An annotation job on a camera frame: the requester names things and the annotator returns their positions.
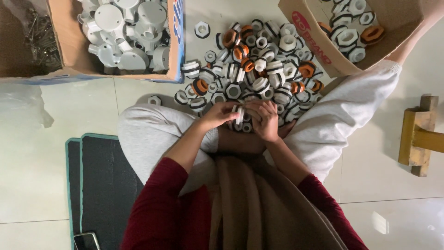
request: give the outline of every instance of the beige headscarf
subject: beige headscarf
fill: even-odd
[[[221,242],[225,250],[347,249],[327,218],[262,156],[245,162],[216,159],[220,188],[213,199],[210,250]]]

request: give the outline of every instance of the yellow wooden stand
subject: yellow wooden stand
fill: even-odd
[[[404,111],[398,162],[419,177],[427,176],[431,150],[444,153],[444,134],[434,132],[438,99],[424,95],[419,107]]]

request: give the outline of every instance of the person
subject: person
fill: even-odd
[[[222,126],[238,117],[232,102],[200,119],[150,104],[126,109],[119,140],[146,184],[121,249],[367,249],[322,182],[444,15],[444,1],[426,3],[424,22],[399,48],[347,77],[296,125],[279,129],[271,101],[245,104],[262,118],[253,118],[255,133]]]

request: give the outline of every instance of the maroon long-sleeve shirt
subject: maroon long-sleeve shirt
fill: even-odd
[[[208,249],[208,191],[202,186],[178,198],[187,178],[188,173],[177,162],[169,158],[159,162],[134,203],[121,250]],[[307,176],[297,188],[328,218],[349,250],[368,249],[314,175]]]

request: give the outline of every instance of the plastic bag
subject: plastic bag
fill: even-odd
[[[0,84],[0,124],[39,129],[52,126],[37,85]]]
[[[2,0],[5,7],[7,7],[11,13],[17,17],[23,25],[23,31],[25,34],[29,32],[30,21],[26,18],[26,10],[33,8],[41,16],[48,14],[48,6],[46,0]]]

